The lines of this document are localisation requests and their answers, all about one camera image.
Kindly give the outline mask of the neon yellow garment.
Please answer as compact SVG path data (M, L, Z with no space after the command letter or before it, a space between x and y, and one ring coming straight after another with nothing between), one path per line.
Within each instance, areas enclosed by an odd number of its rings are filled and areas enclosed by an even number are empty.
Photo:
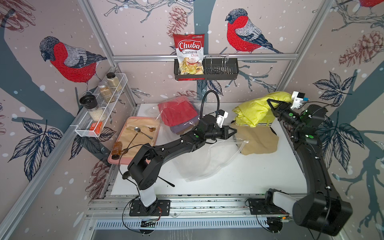
M233 112L237 114L235 123L238 126L249 126L254 128L269 112L272 112L271 107L267 103L268 99L291 103L291 97L292 94L287 92L274 92L267 94L262 98L242 103L233 109Z

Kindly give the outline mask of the beige knitted garment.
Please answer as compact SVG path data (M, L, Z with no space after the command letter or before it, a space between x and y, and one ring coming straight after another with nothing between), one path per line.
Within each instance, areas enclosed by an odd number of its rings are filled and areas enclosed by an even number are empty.
M245 156L251 154L271 154L277 151L279 137L268 126L238 126L235 123L231 127L237 130L236 139L246 141L241 153Z

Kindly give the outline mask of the clear plastic vacuum bag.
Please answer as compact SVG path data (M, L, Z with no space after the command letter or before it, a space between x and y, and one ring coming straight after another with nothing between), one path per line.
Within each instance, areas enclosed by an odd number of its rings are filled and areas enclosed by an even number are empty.
M194 104L200 120L201 103L198 100L193 100L191 97L187 98ZM158 105L148 110L147 113L161 121L157 145L170 143L188 132L185 131L181 135L172 133L170 127L166 126L162 121ZM244 144L247 143L246 141L242 142L236 139L235 136L228 140L218 139L216 141L208 140L207 142L202 148L180 155L163 164L160 173L163 174L168 171L173 177L179 175L186 182L210 178L230 164L240 154Z

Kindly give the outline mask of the red garment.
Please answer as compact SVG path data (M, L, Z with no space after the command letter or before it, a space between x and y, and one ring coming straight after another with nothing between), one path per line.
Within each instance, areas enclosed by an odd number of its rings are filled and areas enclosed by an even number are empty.
M158 104L161 119L168 127L174 127L198 115L194 104L186 96L179 96Z

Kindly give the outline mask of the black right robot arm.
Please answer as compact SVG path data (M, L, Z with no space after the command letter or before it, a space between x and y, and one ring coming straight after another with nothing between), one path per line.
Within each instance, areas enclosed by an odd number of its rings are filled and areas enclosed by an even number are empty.
M353 213L335 189L328 173L323 152L325 141L317 135L318 127L325 122L327 109L318 105L298 114L292 104L267 99L278 121L291 127L291 141L306 178L307 195L294 200L289 194L276 189L266 192L265 205L274 205L293 217L295 223L320 234L336 236Z

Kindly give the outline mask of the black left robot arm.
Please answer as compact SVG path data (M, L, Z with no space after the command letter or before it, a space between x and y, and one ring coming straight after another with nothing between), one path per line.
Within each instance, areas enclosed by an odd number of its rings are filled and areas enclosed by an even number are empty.
M230 126L219 126L216 117L205 115L197 126L175 141L158 146L142 145L123 176L135 181L142 206L153 207L158 198L152 186L158 179L163 164L202 148L208 140L227 140L236 133L237 130Z

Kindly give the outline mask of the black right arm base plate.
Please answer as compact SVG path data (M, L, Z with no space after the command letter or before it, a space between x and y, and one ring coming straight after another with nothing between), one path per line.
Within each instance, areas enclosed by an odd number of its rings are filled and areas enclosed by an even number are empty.
M249 198L245 202L251 215L279 215L280 209L275 205L269 205L264 199Z

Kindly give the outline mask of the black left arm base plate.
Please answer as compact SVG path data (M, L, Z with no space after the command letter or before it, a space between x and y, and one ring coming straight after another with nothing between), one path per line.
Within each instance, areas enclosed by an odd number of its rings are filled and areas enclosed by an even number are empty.
M145 217L145 216L169 216L171 201L156 200L149 207L145 207L141 200L133 200L130 206L130 217Z

